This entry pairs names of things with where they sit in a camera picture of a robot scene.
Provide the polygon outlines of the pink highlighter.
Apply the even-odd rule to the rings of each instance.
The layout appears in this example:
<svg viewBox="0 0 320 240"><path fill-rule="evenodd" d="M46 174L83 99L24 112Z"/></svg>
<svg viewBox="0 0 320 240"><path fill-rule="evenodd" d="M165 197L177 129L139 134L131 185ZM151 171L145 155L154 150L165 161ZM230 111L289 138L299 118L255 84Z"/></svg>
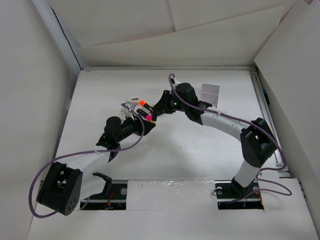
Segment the pink highlighter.
<svg viewBox="0 0 320 240"><path fill-rule="evenodd" d="M140 114L142 117L144 117L147 121L151 122L152 121L152 116L149 115L147 112L145 112L144 110L142 110L141 108L138 108L136 110L136 112L138 114Z"/></svg>

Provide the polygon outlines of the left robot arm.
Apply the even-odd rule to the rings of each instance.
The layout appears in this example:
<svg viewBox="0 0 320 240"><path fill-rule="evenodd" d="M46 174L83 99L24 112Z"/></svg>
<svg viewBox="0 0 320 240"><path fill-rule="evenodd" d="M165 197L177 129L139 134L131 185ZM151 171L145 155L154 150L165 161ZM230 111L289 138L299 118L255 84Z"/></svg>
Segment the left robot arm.
<svg viewBox="0 0 320 240"><path fill-rule="evenodd" d="M68 216L81 200L108 198L113 191L112 178L100 173L99 168L124 151L121 141L131 135L142 138L155 126L150 116L147 119L137 116L125 120L117 116L109 117L94 150L70 154L70 157L78 158L69 163L61 163L57 157L44 166L48 172L36 201L54 213Z"/></svg>

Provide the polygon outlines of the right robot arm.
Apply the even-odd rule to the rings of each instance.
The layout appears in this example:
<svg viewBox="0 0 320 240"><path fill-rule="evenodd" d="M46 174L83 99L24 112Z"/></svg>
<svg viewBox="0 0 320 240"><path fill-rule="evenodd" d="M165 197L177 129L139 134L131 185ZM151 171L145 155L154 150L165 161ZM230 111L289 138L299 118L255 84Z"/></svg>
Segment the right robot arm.
<svg viewBox="0 0 320 240"><path fill-rule="evenodd" d="M222 131L241 143L243 162L229 187L233 200L252 192L256 175L277 149L274 136L263 118L245 123L235 117L224 117L211 103L199 100L189 83L175 83L173 89L165 90L153 110L158 115L183 112L189 120Z"/></svg>

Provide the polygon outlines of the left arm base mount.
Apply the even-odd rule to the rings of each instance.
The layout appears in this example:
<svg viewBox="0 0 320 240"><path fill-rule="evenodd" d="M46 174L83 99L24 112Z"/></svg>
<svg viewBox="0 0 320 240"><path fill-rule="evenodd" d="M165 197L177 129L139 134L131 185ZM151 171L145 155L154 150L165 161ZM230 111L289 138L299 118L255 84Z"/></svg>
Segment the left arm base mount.
<svg viewBox="0 0 320 240"><path fill-rule="evenodd" d="M80 210L122 211L127 207L127 180L113 180L95 172L81 186Z"/></svg>

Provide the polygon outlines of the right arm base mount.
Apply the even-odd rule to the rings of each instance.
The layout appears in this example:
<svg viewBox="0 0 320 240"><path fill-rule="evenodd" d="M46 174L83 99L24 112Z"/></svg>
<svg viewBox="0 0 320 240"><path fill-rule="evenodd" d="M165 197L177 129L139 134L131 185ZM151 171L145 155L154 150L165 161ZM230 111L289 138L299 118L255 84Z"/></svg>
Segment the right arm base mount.
<svg viewBox="0 0 320 240"><path fill-rule="evenodd" d="M264 204L260 193L246 195L259 188L254 180L248 187L235 186L231 180L215 181L215 189L212 196L216 197L219 210L263 210Z"/></svg>

